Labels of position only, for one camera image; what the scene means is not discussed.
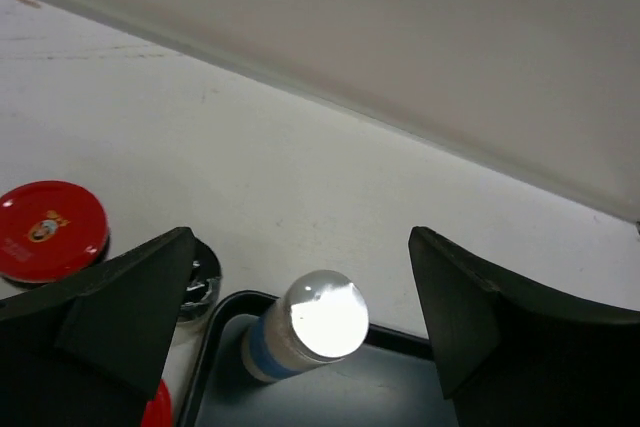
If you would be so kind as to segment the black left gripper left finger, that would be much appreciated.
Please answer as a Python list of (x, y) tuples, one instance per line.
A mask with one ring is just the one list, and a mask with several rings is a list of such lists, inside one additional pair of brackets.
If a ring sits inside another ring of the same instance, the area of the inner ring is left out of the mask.
[(1, 302), (4, 426), (138, 426), (155, 397), (195, 236), (174, 228)]

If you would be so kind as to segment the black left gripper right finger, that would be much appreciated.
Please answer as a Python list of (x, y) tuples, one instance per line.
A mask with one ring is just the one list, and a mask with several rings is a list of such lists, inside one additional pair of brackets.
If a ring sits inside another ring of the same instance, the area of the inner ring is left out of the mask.
[(409, 253), (445, 398), (462, 426), (635, 426), (639, 315), (416, 227)]

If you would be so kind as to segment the red lid sauce jar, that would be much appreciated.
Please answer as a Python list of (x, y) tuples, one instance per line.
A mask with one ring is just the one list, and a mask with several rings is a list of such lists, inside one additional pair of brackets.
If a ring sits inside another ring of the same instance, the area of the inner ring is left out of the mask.
[(60, 180), (1, 196), (1, 277), (25, 289), (62, 280), (104, 260), (107, 213), (82, 186)]
[(141, 427), (172, 427), (173, 409), (170, 392), (161, 380), (155, 397), (150, 400), (141, 421)]

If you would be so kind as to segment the silver lid blue label shaker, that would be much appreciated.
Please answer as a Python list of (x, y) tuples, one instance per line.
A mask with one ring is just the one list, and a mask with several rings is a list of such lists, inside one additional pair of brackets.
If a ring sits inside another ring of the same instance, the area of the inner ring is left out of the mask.
[(244, 334), (241, 359), (255, 379), (273, 383), (344, 360), (370, 326), (355, 283), (332, 270), (299, 277)]

